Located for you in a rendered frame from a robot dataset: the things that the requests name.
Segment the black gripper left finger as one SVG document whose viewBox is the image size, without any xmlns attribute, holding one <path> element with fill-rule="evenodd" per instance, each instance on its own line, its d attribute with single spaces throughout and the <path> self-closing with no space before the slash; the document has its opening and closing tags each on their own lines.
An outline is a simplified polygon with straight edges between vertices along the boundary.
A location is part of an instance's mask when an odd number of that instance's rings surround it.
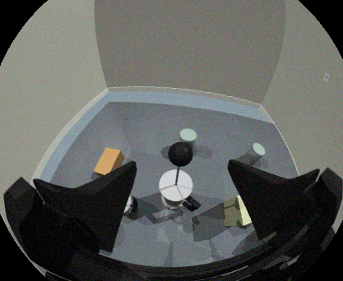
<svg viewBox="0 0 343 281">
<path fill-rule="evenodd" d="M 136 161 L 129 161 L 73 189 L 42 179 L 34 179 L 33 183 L 46 203 L 68 215 L 86 236 L 101 246 L 100 249 L 112 253 L 136 173 Z"/>
</svg>

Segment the glass french press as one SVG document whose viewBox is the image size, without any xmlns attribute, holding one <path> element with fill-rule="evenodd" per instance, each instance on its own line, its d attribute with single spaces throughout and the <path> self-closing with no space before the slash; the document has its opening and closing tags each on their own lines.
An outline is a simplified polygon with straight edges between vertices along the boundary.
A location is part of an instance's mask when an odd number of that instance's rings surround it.
<svg viewBox="0 0 343 281">
<path fill-rule="evenodd" d="M 178 169 L 167 171 L 159 180 L 162 202 L 168 209 L 180 209 L 184 206 L 192 212 L 192 210 L 200 209 L 202 205 L 194 200 L 194 197 L 188 195 L 191 193 L 193 181 L 184 171 L 180 170 L 181 167 L 191 163 L 192 157 L 191 147 L 184 141 L 178 141 L 170 147 L 169 159 Z"/>
</svg>

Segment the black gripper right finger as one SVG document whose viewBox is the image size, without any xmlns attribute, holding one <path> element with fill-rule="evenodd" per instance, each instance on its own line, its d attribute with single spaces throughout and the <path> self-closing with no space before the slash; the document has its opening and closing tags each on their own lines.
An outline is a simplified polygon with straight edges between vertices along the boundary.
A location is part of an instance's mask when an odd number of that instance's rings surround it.
<svg viewBox="0 0 343 281">
<path fill-rule="evenodd" d="M 259 240 L 275 232 L 273 228 L 290 212 L 300 194 L 317 180 L 320 169 L 305 176 L 277 177 L 259 168 L 230 159 L 227 169 Z"/>
</svg>

